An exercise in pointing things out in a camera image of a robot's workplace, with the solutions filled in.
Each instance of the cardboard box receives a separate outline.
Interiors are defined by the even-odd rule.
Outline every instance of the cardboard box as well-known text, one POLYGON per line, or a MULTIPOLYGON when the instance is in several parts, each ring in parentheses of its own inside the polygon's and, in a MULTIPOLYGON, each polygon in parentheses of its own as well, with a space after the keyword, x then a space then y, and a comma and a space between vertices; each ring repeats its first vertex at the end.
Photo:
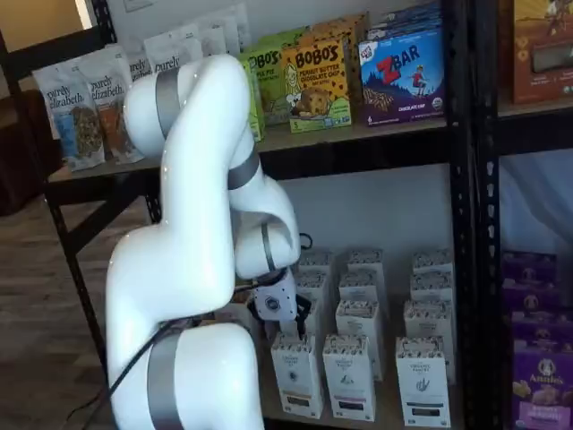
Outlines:
POLYGON ((359 51, 363 114, 368 125, 443 115, 445 78, 440 27, 366 40, 360 43, 359 51))
POLYGON ((257 64, 257 78, 266 125, 288 122, 289 105, 285 98, 285 75, 280 66, 283 42, 250 47, 240 58, 257 64))
POLYGON ((353 271, 355 269, 372 269, 376 271, 377 280, 377 297, 381 304, 381 311, 386 319, 389 318, 389 300, 388 291, 386 289, 386 280, 384 278, 384 265, 382 263, 382 256, 384 252, 376 248, 357 248, 352 249, 348 253, 348 269, 353 271))
POLYGON ((398 338, 396 367, 406 426, 450 427, 446 362, 438 338, 398 338))
POLYGON ((332 251, 322 248, 313 248, 302 251, 298 260, 298 272, 301 274, 307 271, 323 271, 326 273, 325 287, 328 299, 325 301, 324 310, 332 319, 332 329, 334 329, 334 313, 338 304, 338 267, 337 259, 332 251))
POLYGON ((324 400, 314 345, 314 336, 299 340, 279 333, 271 355, 283 410, 319 419, 324 400))
POLYGON ((453 305, 453 280, 449 272, 427 271, 410 275, 410 297, 416 301, 445 300, 453 305))
POLYGON ((340 300, 378 302, 378 273, 375 269, 352 269, 338 284, 340 300))
POLYGON ((412 259, 412 271, 414 274, 428 271, 454 272, 454 263, 449 249, 437 249, 422 253, 415 253, 412 259))
POLYGON ((322 356, 334 418, 374 421, 376 393, 368 338, 329 335, 324 341, 322 356))
MULTIPOLYGON (((304 320, 304 334, 307 336, 314 336, 315 339, 315 356, 317 359, 317 366, 319 373, 324 375, 324 365, 320 357, 322 357, 322 349, 324 347, 324 338, 326 337, 326 328, 324 326, 325 319, 323 310, 321 308, 321 301, 313 300, 311 312, 304 320)), ((298 338, 298 325, 296 321, 281 321, 279 322, 280 331, 286 336, 298 338)))
POLYGON ((569 1, 514 0, 513 101, 573 94, 573 15, 569 1))
POLYGON ((257 63, 253 59, 244 58, 241 61, 249 86, 251 87, 251 110, 249 111, 249 126, 255 142, 260 142, 265 137, 265 118, 262 111, 261 92, 257 79, 257 63))
POLYGON ((249 332, 260 363, 262 360, 263 332, 261 325, 247 307, 251 301, 252 294, 250 292, 235 293, 231 302, 216 310, 213 315, 219 323, 239 324, 249 332))
POLYGON ((573 349, 570 343, 515 340, 512 427, 571 428, 573 349))
POLYGON ((448 383, 456 383, 456 356, 454 349, 453 320, 450 302, 415 302, 404 304, 404 323, 408 338, 440 337, 446 359, 448 383))
POLYGON ((292 133, 352 123, 348 90, 346 37, 287 47, 281 66, 292 133))
POLYGON ((341 300, 337 308, 338 334, 362 334, 368 338, 368 355, 374 380, 384 379, 386 368, 382 322, 377 302, 341 300))
POLYGON ((347 37, 348 41, 348 88, 351 105, 362 105, 362 85, 360 82, 360 59, 358 57, 358 42, 366 37, 369 28, 368 13, 346 15, 335 20, 320 22, 311 26, 299 40, 300 45, 312 45, 317 41, 347 37))
POLYGON ((562 307, 562 291, 554 284, 522 284, 513 279, 503 280, 501 286, 505 312, 551 311, 562 307))
POLYGON ((511 313, 511 335, 513 339, 573 342, 573 313, 514 311, 511 313))
POLYGON ((501 273, 504 279, 524 284, 557 284, 557 257, 555 254, 506 251, 501 258, 501 273))

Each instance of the white product box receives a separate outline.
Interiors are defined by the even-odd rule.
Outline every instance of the white product box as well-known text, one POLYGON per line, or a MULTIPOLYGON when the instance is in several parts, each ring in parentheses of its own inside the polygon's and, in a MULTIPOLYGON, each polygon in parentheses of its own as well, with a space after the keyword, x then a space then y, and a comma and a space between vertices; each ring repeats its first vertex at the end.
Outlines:
POLYGON ((239 292, 233 295, 231 302, 221 307, 213 314, 220 323, 236 323, 243 326, 251 334, 254 347, 257 351, 259 363, 262 360, 263 331, 259 322, 252 316, 247 307, 252 301, 251 292, 239 292))
POLYGON ((406 426, 450 427, 446 362, 438 338, 398 338, 396 367, 406 426))
POLYGON ((376 271, 378 302, 381 304, 381 311, 386 318, 389 317, 388 292, 384 279, 384 266, 382 264, 383 252, 375 248, 352 249, 348 255, 348 269, 372 269, 376 271))
POLYGON ((420 302, 444 300, 451 302, 452 331, 454 334, 454 352, 458 350, 456 323, 456 302, 454 300, 454 280, 451 272, 427 271, 410 276, 410 297, 420 302))
POLYGON ((335 418, 374 421, 376 393, 368 356, 368 338, 329 335, 324 341, 324 367, 335 418))
POLYGON ((331 308, 333 298, 328 282, 327 272, 319 269, 299 271, 295 275, 296 294, 320 304, 322 324, 325 332, 333 332, 336 328, 334 310, 331 308))
POLYGON ((327 290, 329 301, 325 303, 325 310, 334 315, 338 304, 338 292, 335 290, 338 284, 338 270, 336 256, 328 249, 313 248, 301 252, 298 261, 298 271, 322 271, 326 273, 327 290))
POLYGON ((289 414, 320 418, 324 399, 317 367, 314 336, 296 337, 279 333, 272 345, 278 392, 283 410, 289 414))
POLYGON ((384 339, 378 302, 341 300, 337 308, 338 334, 363 334, 368 338, 368 355, 374 380, 384 378, 384 339))
POLYGON ((404 304, 404 323, 409 338, 440 337, 446 359, 446 375, 450 384, 456 383, 456 356, 452 330, 451 303, 441 300, 404 304))
POLYGON ((338 284, 340 300, 378 302, 378 278, 374 269, 348 270, 338 284))
POLYGON ((412 269, 417 275, 427 271, 447 271, 453 273, 454 263, 449 249, 437 249, 425 253, 415 253, 412 269))

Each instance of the shelving unit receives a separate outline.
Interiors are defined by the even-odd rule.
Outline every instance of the shelving unit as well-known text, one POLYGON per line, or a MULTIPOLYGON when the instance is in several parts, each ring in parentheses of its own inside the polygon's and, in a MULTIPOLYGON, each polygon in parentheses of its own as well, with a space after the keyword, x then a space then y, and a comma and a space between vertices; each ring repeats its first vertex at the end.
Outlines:
MULTIPOLYGON (((11 93, 16 98, 21 121, 29 120, 19 96, 19 79, 42 66, 86 54, 103 47, 105 43, 116 41, 106 0, 92 0, 92 3, 98 18, 97 28, 12 53, 8 53, 4 45, 0 44, 0 65, 4 68, 11 93)), ((291 134, 287 126, 272 127, 258 148, 266 173, 276 179, 449 163, 458 303, 458 360, 462 369, 458 390, 451 393, 450 402, 453 428, 472 430, 490 428, 492 421, 487 410, 490 406, 487 393, 493 385, 492 379, 483 378, 483 362, 480 360, 483 356, 483 345, 480 343, 483 329, 479 312, 483 309, 483 294, 478 288, 481 284, 478 282, 479 262, 476 255, 478 226, 475 197, 478 190, 475 187, 474 172, 477 163, 473 146, 475 138, 470 121, 473 89, 466 27, 468 10, 465 1, 442 0, 442 11, 447 87, 443 119, 368 128, 362 125, 360 116, 356 116, 352 127, 301 134, 291 134)), ((33 133, 26 136, 26 143, 37 162, 47 203, 105 369, 105 342, 76 255, 138 196, 145 197, 151 220, 161 220, 159 162, 145 159, 123 166, 106 163, 75 173, 64 168, 47 176, 42 173, 38 161, 33 133), (93 201, 103 203, 79 226, 68 231, 61 206, 93 201)), ((389 358, 388 380, 377 390, 379 410, 376 423, 334 419, 328 411, 323 419, 308 423, 331 428, 402 428, 398 383, 393 364, 394 359, 389 358)), ((261 398, 264 414, 269 419, 304 421, 280 410, 276 381, 268 362, 262 372, 261 398)))

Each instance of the black shelf frame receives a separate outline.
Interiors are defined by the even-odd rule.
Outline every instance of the black shelf frame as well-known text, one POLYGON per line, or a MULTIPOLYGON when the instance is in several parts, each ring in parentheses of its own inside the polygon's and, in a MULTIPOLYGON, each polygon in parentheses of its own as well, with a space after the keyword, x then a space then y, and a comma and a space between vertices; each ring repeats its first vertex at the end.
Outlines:
MULTIPOLYGON (((18 80, 32 70, 102 48, 116 41, 106 0, 92 0, 98 27, 81 31, 35 47, 8 53, 0 43, 0 65, 15 100, 19 120, 30 125, 18 80)), ((335 175, 383 168, 402 168, 449 163, 451 216, 454 237, 457 288, 458 345, 463 387, 463 413, 467 430, 489 428, 488 388, 483 386, 483 347, 480 328, 481 298, 478 288, 478 206, 480 187, 475 166, 475 124, 470 121, 474 106, 472 68, 468 49, 467 0, 442 0, 444 56, 446 65, 446 122, 440 129, 373 137, 350 142, 318 143, 292 150, 263 152, 266 172, 276 179, 335 175)), ((161 220, 158 168, 115 175, 85 177, 61 182, 48 181, 37 152, 37 136, 31 127, 24 141, 43 186, 64 255, 81 300, 91 336, 103 369, 105 342, 85 287, 77 253, 115 219, 138 196, 144 196, 152 222, 161 220), (68 231, 61 206, 81 202, 104 202, 74 230, 68 231)))

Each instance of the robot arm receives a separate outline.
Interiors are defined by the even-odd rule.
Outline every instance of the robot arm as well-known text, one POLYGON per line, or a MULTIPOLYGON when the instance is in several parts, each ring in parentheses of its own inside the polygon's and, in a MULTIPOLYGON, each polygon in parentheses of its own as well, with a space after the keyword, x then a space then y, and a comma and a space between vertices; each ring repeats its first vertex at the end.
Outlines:
MULTIPOLYGON (((299 257, 292 205, 263 174, 254 150, 250 99, 243 67, 231 56, 143 78, 125 99, 133 144, 148 157, 162 156, 163 217, 126 235, 109 264, 111 383, 159 323, 228 303, 235 272, 254 278, 299 257), (235 252, 229 205, 260 215, 260 222, 239 230, 235 252)), ((262 428, 252 341, 233 324, 185 331, 141 358, 112 405, 123 429, 159 429, 161 422, 185 429, 262 428), (165 357, 167 364, 158 365, 165 357), (158 392, 161 384, 151 381, 169 383, 158 392)))

